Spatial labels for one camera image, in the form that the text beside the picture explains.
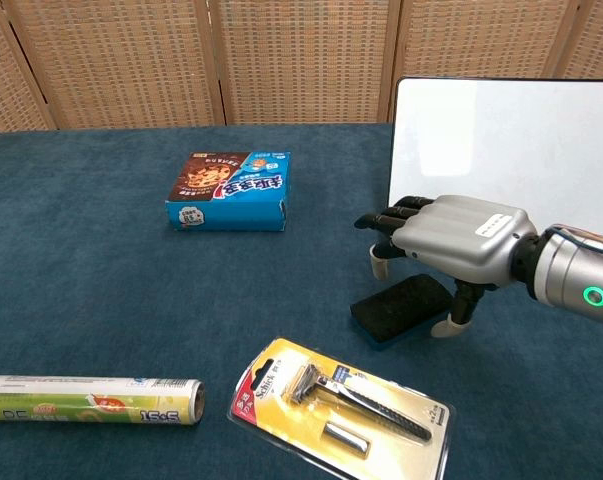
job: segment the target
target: woven rattan screen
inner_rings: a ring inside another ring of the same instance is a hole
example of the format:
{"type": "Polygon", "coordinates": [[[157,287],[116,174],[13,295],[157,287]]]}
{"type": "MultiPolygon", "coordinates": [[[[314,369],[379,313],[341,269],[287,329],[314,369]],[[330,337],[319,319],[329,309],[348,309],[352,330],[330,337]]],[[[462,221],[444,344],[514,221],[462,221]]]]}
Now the woven rattan screen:
{"type": "Polygon", "coordinates": [[[391,3],[211,1],[228,123],[375,122],[391,3]]]}
{"type": "Polygon", "coordinates": [[[6,7],[60,127],[222,123],[204,0],[6,7]]]}
{"type": "Polygon", "coordinates": [[[14,40],[0,28],[0,132],[45,130],[46,122],[9,41],[14,40]]]}
{"type": "Polygon", "coordinates": [[[596,0],[563,75],[603,78],[603,0],[596,0]]]}
{"type": "Polygon", "coordinates": [[[405,0],[399,75],[538,77],[567,0],[405,0]]]}

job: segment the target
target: razor package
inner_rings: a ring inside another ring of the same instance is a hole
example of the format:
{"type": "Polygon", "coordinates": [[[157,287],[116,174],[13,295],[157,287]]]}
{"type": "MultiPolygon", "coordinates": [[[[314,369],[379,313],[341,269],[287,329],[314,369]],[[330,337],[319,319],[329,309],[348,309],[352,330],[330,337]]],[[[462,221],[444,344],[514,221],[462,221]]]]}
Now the razor package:
{"type": "Polygon", "coordinates": [[[443,477],[453,409],[285,339],[237,384],[229,418],[342,478],[443,477]]]}

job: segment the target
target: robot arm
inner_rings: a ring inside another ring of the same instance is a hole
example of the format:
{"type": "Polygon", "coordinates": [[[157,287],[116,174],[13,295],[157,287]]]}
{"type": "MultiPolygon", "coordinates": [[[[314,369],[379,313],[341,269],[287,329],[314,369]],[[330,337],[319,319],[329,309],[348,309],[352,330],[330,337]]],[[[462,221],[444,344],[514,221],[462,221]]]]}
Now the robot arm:
{"type": "Polygon", "coordinates": [[[516,280],[543,303],[603,321],[602,236],[565,226],[539,236],[524,210],[460,195],[404,197],[355,227],[387,237],[370,249],[375,277],[387,277],[389,259],[406,256],[455,279],[452,310],[435,336],[465,330],[485,290],[516,280]]]}

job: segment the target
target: cling film roll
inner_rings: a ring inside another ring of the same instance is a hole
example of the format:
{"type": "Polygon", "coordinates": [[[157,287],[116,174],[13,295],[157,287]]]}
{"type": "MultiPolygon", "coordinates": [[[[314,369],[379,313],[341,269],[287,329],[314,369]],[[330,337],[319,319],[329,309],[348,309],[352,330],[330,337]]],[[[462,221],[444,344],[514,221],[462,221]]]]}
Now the cling film roll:
{"type": "Polygon", "coordinates": [[[194,379],[0,376],[0,420],[193,425],[205,388],[194,379]]]}

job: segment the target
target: blue table cloth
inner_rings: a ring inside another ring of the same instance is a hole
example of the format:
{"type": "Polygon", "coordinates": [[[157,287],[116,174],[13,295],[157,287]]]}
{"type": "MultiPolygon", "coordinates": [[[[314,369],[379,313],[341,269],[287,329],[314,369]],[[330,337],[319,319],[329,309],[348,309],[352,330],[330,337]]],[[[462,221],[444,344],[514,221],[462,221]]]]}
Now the blue table cloth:
{"type": "MultiPolygon", "coordinates": [[[[378,351],[349,305],[372,277],[391,127],[0,135],[0,374],[200,378],[196,427],[0,422],[0,478],[331,478],[226,418],[247,364],[284,336],[457,409],[446,479],[603,478],[603,325],[488,293],[472,328],[378,351]],[[283,233],[183,233],[164,200],[190,151],[292,152],[283,233]]],[[[452,288],[452,282],[435,277],[452,288]]]]}

